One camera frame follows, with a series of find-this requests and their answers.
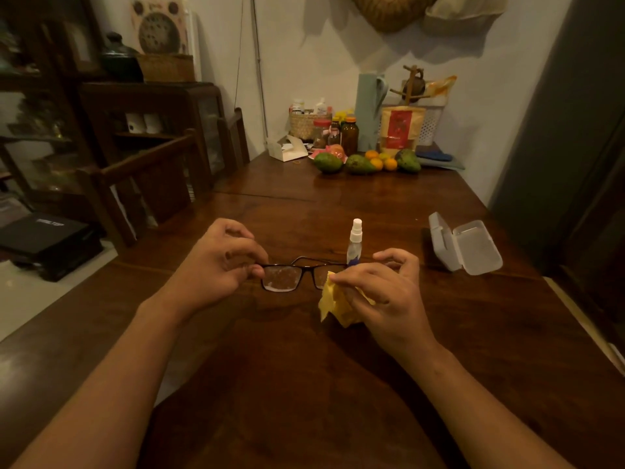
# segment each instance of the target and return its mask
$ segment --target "eyeglasses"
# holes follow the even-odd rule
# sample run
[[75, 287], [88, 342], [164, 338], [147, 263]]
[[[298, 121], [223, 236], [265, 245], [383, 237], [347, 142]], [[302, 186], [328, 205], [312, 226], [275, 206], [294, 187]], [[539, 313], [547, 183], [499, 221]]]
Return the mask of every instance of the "eyeglasses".
[[[310, 260], [322, 263], [314, 266], [297, 266], [295, 262], [298, 260]], [[261, 265], [265, 270], [265, 277], [261, 281], [262, 289], [272, 292], [289, 292], [295, 291], [302, 281], [302, 276], [309, 271], [312, 275], [314, 285], [323, 290], [327, 280], [327, 272], [339, 273], [347, 268], [344, 263], [338, 263], [327, 260], [317, 260], [316, 258], [308, 258], [298, 256], [290, 265]]]

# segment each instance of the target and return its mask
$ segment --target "spray bottle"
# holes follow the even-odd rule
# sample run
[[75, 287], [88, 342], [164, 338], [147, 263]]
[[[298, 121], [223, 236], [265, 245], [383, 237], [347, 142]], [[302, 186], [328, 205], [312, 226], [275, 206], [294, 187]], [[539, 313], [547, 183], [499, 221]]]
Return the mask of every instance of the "spray bottle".
[[363, 221], [354, 219], [352, 231], [349, 235], [348, 266], [357, 265], [360, 261], [360, 254], [363, 252]]

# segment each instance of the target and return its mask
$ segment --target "white spray bottle cap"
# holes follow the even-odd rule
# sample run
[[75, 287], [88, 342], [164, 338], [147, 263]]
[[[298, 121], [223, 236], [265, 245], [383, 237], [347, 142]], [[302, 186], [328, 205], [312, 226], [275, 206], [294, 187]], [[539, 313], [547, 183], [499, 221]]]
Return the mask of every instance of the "white spray bottle cap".
[[363, 221], [360, 219], [354, 219], [352, 225], [351, 234], [349, 234], [349, 241], [354, 243], [360, 243], [363, 241]]

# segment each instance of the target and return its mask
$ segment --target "forearm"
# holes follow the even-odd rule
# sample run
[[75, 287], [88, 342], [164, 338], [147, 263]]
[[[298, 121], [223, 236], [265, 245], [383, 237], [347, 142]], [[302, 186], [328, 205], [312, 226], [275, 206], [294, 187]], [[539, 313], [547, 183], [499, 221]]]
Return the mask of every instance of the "forearm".
[[572, 466], [475, 380], [446, 349], [406, 370], [426, 393], [473, 469]]
[[178, 334], [158, 312], [144, 311], [13, 469], [135, 467]]

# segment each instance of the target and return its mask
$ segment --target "hand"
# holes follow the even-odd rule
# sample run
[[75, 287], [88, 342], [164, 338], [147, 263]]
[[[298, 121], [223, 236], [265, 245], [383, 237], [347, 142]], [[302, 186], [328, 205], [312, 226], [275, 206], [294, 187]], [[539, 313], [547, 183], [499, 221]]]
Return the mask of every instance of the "hand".
[[[330, 280], [345, 287], [345, 297], [379, 346], [406, 368], [416, 356], [425, 358], [439, 347], [421, 301], [419, 259], [396, 248], [377, 252], [373, 258], [386, 265], [361, 263], [331, 275]], [[355, 287], [376, 304], [369, 304]]]
[[147, 307], [164, 308], [182, 324], [199, 309], [230, 296], [246, 279], [264, 277], [257, 263], [267, 261], [267, 252], [243, 224], [217, 219]]

